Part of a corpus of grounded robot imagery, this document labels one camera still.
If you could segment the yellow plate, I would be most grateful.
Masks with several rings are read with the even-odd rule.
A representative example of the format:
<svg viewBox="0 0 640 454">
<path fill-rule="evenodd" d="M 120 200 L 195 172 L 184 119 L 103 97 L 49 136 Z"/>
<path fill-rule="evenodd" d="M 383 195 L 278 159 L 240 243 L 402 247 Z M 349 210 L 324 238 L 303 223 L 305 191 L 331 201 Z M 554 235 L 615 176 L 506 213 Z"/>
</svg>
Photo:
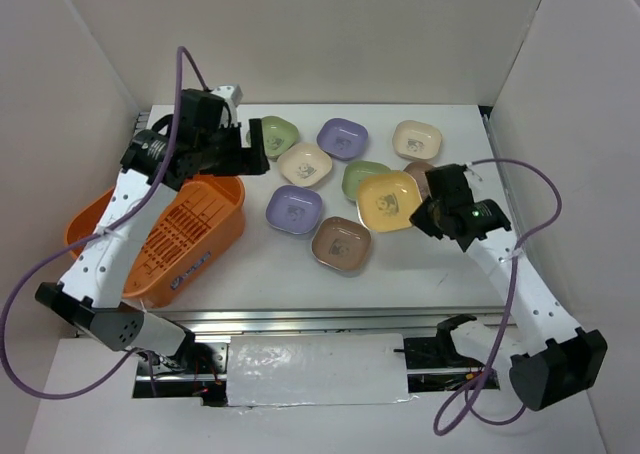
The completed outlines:
<svg viewBox="0 0 640 454">
<path fill-rule="evenodd" d="M 416 180 L 397 170 L 367 177 L 360 183 L 356 194 L 361 223 L 377 233 L 410 228 L 410 216 L 421 203 Z"/>
</svg>

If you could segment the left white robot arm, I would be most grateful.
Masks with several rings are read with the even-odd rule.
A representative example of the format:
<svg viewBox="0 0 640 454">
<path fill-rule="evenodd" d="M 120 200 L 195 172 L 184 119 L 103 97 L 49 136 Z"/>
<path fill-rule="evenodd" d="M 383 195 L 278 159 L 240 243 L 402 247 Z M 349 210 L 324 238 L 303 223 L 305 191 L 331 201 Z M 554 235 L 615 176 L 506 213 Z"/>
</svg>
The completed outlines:
<svg viewBox="0 0 640 454">
<path fill-rule="evenodd" d="M 128 305 L 126 281 L 154 225 L 191 179 L 257 176 L 269 161 L 259 119 L 243 145 L 238 85 L 181 89 L 172 114 L 134 135 L 114 192 L 83 250 L 36 300 L 113 351 L 151 351 L 176 373 L 189 371 L 207 349 L 189 329 Z"/>
</svg>

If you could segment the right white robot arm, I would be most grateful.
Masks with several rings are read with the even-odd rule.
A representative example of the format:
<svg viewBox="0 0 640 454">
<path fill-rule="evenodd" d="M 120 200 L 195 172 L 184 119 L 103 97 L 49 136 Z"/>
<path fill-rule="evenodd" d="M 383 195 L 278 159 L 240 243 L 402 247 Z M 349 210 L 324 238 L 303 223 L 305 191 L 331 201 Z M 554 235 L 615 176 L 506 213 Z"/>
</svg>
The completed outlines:
<svg viewBox="0 0 640 454">
<path fill-rule="evenodd" d="M 411 223 L 430 237 L 449 238 L 486 274 L 501 294 L 522 339 L 497 337 L 472 315 L 437 326 L 435 352 L 450 366 L 465 358 L 488 359 L 488 372 L 532 411 L 541 411 L 591 388 L 608 344 L 585 330 L 560 304 L 524 252 L 529 236 L 517 236 L 499 205 L 474 199 L 469 166 L 449 164 L 426 173 L 430 194 Z"/>
</svg>

